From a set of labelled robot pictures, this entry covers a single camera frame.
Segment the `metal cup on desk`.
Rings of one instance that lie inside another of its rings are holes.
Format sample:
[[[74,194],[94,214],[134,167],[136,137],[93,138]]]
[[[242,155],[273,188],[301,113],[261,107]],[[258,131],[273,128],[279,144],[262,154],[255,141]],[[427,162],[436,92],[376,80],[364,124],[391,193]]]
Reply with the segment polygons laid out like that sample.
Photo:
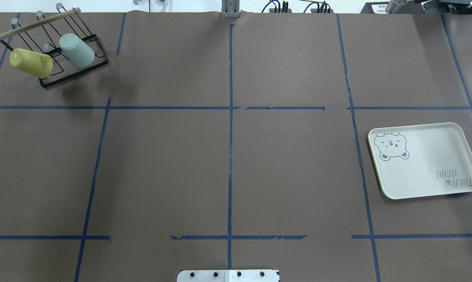
[[[407,0],[390,0],[386,5],[385,12],[386,14],[401,14],[407,3]]]

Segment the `yellow plastic cup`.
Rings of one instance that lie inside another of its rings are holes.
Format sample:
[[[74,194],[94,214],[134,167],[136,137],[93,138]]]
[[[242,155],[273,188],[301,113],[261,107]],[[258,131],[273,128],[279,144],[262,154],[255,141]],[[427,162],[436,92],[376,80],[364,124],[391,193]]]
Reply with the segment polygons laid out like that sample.
[[[9,56],[10,65],[14,68],[45,79],[53,70],[53,60],[48,54],[17,48]]]

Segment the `aluminium frame post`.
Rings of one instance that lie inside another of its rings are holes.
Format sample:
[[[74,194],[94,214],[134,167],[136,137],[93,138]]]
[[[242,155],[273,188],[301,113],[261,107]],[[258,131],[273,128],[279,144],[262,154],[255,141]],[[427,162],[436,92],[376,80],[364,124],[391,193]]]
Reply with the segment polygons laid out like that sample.
[[[239,18],[241,16],[240,0],[222,0],[221,17]]]

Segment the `cream bear print tray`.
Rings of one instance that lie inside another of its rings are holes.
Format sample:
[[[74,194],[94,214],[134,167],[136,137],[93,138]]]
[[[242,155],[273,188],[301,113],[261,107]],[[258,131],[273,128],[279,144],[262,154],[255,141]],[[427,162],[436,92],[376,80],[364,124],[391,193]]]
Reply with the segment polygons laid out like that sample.
[[[374,128],[367,141],[390,199],[472,192],[472,151],[456,123]]]

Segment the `pale green plastic cup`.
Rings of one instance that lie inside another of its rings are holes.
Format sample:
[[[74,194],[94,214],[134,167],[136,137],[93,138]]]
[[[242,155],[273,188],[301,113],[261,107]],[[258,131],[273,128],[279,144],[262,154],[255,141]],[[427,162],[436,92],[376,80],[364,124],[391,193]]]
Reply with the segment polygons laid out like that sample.
[[[64,34],[59,39],[59,46],[69,61],[78,68],[89,66],[95,58],[92,48],[76,34]]]

